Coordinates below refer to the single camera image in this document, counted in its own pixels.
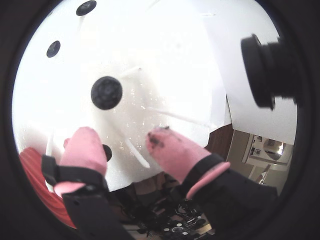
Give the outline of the pink covered gripper finger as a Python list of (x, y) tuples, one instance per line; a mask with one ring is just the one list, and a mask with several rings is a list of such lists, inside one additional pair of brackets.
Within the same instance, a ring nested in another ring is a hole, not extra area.
[(41, 157), (41, 171), (86, 240), (130, 240), (109, 205), (107, 161), (97, 132), (81, 127), (67, 140), (59, 162), (53, 156)]
[(170, 129), (152, 129), (149, 154), (179, 182), (179, 195), (196, 203), (217, 235), (243, 234), (278, 198), (277, 189), (258, 184), (231, 169), (230, 162)]

